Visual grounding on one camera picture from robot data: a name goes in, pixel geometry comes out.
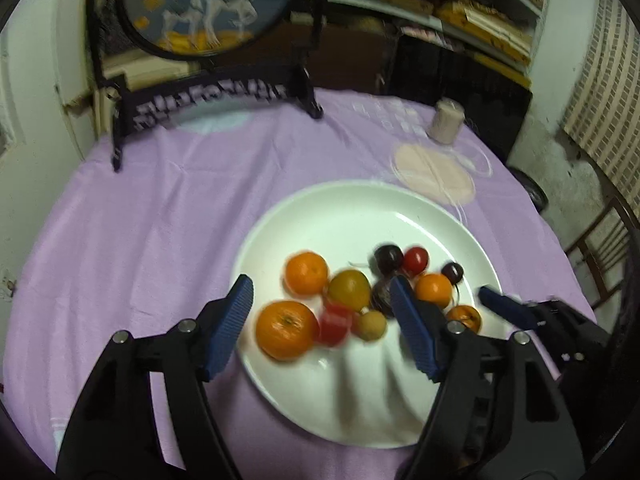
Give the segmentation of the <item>small smooth orange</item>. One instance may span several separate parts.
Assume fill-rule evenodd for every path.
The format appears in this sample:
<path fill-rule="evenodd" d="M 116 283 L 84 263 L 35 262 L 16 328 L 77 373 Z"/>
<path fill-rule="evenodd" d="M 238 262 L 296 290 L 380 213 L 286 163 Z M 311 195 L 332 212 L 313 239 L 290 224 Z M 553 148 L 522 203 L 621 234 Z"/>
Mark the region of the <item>small smooth orange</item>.
<path fill-rule="evenodd" d="M 451 302 L 452 285 L 444 274 L 427 273 L 414 283 L 414 293 L 419 300 L 430 302 L 444 310 Z"/>

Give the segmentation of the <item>red cherry tomato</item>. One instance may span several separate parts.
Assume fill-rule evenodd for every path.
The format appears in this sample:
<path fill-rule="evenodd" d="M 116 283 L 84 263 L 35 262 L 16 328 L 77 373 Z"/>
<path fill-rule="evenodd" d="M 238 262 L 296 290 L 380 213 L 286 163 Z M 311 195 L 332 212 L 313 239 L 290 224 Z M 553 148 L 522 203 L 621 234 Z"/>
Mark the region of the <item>red cherry tomato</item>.
<path fill-rule="evenodd" d="M 317 341 L 322 346 L 339 346 L 352 329 L 352 311 L 343 307 L 326 304 L 319 318 Z"/>
<path fill-rule="evenodd" d="M 402 270 L 408 276 L 417 276 L 426 270 L 429 261 L 430 255 L 424 247 L 413 246 L 404 253 Z"/>

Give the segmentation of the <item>small yellow kumquat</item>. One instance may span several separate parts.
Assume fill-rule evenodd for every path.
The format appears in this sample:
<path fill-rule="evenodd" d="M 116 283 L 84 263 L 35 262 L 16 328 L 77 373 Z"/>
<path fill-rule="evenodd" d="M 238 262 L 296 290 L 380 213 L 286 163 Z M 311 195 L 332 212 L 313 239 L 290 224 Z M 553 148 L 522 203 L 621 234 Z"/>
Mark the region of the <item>small yellow kumquat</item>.
<path fill-rule="evenodd" d="M 386 317 L 378 311 L 357 314 L 352 322 L 352 332 L 364 341 L 381 339 L 387 330 Z"/>

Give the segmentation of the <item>yellowish orange fruit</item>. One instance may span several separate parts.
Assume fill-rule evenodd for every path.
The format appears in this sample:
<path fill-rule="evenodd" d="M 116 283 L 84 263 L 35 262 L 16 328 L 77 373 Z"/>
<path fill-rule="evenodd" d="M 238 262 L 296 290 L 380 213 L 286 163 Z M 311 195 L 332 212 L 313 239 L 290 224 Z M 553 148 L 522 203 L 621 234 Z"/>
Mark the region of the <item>yellowish orange fruit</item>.
<path fill-rule="evenodd" d="M 369 305 L 371 285 L 367 277 L 355 269 L 338 272 L 329 281 L 326 298 L 332 304 L 359 312 Z"/>

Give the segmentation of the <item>large mandarin orange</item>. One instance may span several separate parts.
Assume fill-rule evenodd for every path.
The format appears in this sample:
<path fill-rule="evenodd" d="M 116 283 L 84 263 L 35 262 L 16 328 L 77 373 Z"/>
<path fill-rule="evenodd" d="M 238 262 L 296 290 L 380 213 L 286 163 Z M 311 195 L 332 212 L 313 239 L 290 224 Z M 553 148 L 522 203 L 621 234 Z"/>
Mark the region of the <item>large mandarin orange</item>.
<path fill-rule="evenodd" d="M 297 301 L 267 304 L 258 314 L 255 339 L 259 349 L 280 362 L 295 361 L 313 346 L 319 322 L 307 306 Z"/>

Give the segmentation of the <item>wooden chair right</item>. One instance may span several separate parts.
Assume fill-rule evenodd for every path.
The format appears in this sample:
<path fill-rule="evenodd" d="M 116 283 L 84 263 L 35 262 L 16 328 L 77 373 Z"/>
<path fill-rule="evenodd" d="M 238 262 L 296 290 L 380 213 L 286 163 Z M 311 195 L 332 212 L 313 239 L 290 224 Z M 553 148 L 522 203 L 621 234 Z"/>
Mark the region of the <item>wooden chair right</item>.
<path fill-rule="evenodd" d="M 593 311 L 602 307 L 622 289 L 622 278 L 613 273 L 623 271 L 631 232 L 639 227 L 639 220 L 630 206 L 613 196 L 600 214 L 564 249 L 574 269 L 584 268 L 594 297 L 589 300 Z"/>

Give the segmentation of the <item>black round stool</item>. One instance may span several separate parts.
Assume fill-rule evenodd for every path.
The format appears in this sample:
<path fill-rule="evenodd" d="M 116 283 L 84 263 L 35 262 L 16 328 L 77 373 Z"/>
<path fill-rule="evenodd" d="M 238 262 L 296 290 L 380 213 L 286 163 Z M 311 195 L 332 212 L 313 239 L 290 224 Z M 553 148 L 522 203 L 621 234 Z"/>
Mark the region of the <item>black round stool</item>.
<path fill-rule="evenodd" d="M 533 178 L 529 177 L 528 174 L 518 168 L 509 167 L 509 171 L 524 188 L 538 214 L 542 214 L 549 205 L 548 196 L 542 187 L 535 182 Z"/>

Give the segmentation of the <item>purple tablecloth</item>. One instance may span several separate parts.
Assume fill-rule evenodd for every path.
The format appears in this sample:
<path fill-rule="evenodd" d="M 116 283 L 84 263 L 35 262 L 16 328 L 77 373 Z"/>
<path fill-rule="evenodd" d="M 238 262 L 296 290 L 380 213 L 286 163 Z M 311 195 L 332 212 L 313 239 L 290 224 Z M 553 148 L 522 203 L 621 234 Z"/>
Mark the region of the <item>purple tablecloth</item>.
<path fill-rule="evenodd" d="M 101 141 L 75 172 L 18 279 L 3 363 L 6 408 L 48 466 L 107 339 L 161 333 L 224 296 L 253 224 L 320 182 L 407 185 L 466 225 L 507 292 L 590 312 L 552 229 L 471 130 L 442 148 L 427 106 L 317 98 L 320 120 L 288 103 L 203 103 L 130 138 L 122 170 Z"/>

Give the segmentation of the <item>pale drink can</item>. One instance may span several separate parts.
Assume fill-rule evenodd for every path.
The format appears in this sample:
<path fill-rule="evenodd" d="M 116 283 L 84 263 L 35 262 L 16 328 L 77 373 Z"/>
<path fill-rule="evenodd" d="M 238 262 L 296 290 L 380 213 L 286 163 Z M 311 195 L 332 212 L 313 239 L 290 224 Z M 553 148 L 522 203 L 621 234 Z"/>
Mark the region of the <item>pale drink can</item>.
<path fill-rule="evenodd" d="M 465 121 L 464 108 L 456 101 L 440 99 L 435 106 L 435 115 L 427 129 L 428 136 L 442 145 L 451 145 Z"/>

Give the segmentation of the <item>black cabinet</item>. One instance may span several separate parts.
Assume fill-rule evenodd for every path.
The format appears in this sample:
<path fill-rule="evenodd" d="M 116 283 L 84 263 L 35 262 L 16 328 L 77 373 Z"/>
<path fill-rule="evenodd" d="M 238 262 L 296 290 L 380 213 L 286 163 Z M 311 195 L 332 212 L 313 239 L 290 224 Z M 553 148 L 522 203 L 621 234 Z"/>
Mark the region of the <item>black cabinet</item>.
<path fill-rule="evenodd" d="M 386 91 L 429 106 L 442 99 L 460 104 L 466 122 L 502 162 L 512 152 L 533 97 L 469 55 L 407 35 L 397 40 Z"/>

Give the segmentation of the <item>shelf with wooden boards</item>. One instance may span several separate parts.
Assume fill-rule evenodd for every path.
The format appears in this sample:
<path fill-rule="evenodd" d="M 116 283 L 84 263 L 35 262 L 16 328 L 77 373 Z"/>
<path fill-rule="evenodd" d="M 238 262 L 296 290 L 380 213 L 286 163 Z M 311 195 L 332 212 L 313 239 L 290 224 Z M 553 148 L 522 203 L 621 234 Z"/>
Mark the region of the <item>shelf with wooden boards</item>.
<path fill-rule="evenodd" d="M 503 74 L 524 88 L 544 29 L 548 0 L 329 0 L 402 21 L 406 33 Z"/>

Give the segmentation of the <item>round deer art screen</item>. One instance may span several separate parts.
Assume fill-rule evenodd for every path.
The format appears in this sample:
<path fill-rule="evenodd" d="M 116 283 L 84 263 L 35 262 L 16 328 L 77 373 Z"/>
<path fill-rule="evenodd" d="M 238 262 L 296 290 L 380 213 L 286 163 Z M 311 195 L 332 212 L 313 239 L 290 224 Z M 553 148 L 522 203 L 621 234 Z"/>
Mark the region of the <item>round deer art screen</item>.
<path fill-rule="evenodd" d="M 285 101 L 318 120 L 323 110 L 307 70 L 318 48 L 326 0 L 86 0 L 88 48 L 96 88 L 112 101 L 111 165 L 122 170 L 128 136 L 150 131 L 178 113 L 224 96 Z M 267 36 L 291 14 L 310 14 L 309 37 L 280 60 L 222 66 L 221 58 Z M 153 58 L 192 63 L 198 71 L 148 88 L 132 88 L 126 75 L 106 76 L 110 42 L 125 38 Z"/>

